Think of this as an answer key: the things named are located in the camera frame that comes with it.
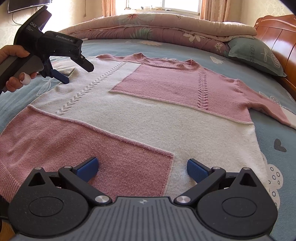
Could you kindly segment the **pink and cream sweater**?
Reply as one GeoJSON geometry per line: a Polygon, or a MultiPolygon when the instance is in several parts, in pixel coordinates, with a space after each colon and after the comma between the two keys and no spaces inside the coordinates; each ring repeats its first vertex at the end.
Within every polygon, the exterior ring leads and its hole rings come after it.
{"type": "Polygon", "coordinates": [[[53,66],[62,84],[34,79],[1,95],[1,196],[35,167],[57,171],[97,157],[90,183],[111,197],[175,197],[194,185],[187,161],[250,167],[275,201],[295,185],[295,107],[189,59],[92,57],[53,66]]]}

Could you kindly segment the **left striped curtain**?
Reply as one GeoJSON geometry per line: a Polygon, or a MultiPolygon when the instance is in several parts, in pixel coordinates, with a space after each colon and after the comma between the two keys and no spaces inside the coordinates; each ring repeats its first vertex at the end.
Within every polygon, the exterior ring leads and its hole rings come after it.
{"type": "Polygon", "coordinates": [[[103,16],[115,16],[115,0],[102,0],[102,15],[103,16]]]}

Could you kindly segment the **striped curtain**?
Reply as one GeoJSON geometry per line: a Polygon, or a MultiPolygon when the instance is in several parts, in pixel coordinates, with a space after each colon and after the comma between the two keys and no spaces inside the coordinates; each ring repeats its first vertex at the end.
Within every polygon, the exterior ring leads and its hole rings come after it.
{"type": "Polygon", "coordinates": [[[102,0],[102,15],[103,16],[115,16],[115,0],[102,0]]]}
{"type": "Polygon", "coordinates": [[[226,22],[230,13],[231,0],[202,0],[200,19],[212,22],[226,22]]]}

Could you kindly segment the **teal floral bed sheet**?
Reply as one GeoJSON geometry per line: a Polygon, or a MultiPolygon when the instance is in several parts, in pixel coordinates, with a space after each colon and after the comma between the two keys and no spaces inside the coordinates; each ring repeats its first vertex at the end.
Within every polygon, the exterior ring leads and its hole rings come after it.
{"type": "Polygon", "coordinates": [[[88,73],[67,58],[53,65],[69,73],[64,85],[37,77],[1,95],[1,198],[11,201],[35,167],[47,172],[95,156],[99,173],[90,183],[111,198],[170,196],[195,185],[187,161],[228,172],[251,168],[278,208],[272,235],[295,238],[295,127],[250,109],[251,124],[236,123],[187,106],[119,92],[140,73],[134,62],[99,55],[142,53],[165,62],[199,63],[240,79],[261,99],[295,116],[295,100],[272,77],[216,54],[141,40],[88,40],[82,53],[88,73]]]}

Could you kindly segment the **folded pink floral quilt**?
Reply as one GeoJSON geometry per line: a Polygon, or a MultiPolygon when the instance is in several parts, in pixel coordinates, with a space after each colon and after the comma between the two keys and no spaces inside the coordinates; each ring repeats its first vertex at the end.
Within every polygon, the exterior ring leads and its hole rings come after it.
{"type": "Polygon", "coordinates": [[[254,27],[236,22],[212,22],[168,13],[136,13],[95,18],[61,30],[79,39],[140,39],[197,48],[225,56],[227,43],[254,39],[254,27]]]}

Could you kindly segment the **teal flowers pillow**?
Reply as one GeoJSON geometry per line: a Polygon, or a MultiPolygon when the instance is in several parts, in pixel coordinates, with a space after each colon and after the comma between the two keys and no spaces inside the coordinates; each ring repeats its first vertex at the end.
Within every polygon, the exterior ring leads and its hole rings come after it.
{"type": "Polygon", "coordinates": [[[228,57],[232,60],[245,63],[262,72],[286,77],[280,61],[271,49],[261,40],[248,38],[235,38],[228,42],[228,57]]]}

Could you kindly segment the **right striped curtain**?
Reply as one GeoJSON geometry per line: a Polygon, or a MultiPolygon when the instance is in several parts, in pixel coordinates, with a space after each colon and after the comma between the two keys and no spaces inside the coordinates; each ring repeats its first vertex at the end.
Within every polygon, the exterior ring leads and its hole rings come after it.
{"type": "Polygon", "coordinates": [[[230,13],[231,0],[202,0],[200,19],[212,22],[226,22],[230,13]]]}

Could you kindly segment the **wooden headboard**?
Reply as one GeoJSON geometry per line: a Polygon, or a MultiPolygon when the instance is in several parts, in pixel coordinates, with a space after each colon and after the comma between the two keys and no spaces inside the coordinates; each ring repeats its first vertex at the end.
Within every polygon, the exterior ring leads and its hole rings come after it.
{"type": "Polygon", "coordinates": [[[296,77],[296,19],[295,15],[264,16],[259,18],[254,28],[257,38],[272,50],[279,60],[286,77],[278,82],[295,97],[296,77]]]}

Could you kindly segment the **black wall television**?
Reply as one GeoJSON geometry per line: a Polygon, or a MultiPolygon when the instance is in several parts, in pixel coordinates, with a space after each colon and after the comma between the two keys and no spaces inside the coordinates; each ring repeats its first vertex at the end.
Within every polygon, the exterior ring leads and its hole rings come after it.
{"type": "Polygon", "coordinates": [[[8,0],[8,13],[45,6],[51,3],[52,0],[8,0]]]}

